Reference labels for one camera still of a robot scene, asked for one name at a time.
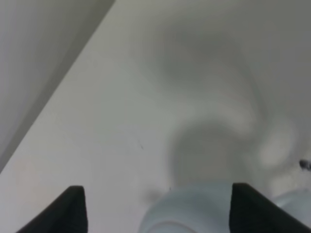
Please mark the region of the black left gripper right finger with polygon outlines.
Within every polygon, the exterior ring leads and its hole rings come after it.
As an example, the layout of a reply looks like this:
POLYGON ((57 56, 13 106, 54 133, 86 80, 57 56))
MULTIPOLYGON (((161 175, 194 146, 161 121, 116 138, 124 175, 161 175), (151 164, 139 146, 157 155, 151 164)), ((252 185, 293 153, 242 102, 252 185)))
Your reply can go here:
POLYGON ((246 183, 234 183, 229 211, 231 233, 309 233, 311 229, 246 183))

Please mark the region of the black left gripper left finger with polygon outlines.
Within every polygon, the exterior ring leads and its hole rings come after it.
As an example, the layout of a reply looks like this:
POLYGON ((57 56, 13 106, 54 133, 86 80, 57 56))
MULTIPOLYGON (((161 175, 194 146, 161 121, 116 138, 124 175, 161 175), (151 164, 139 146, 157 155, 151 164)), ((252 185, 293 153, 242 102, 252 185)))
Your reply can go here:
POLYGON ((85 190, 69 186, 19 233, 87 233, 88 218, 85 190))

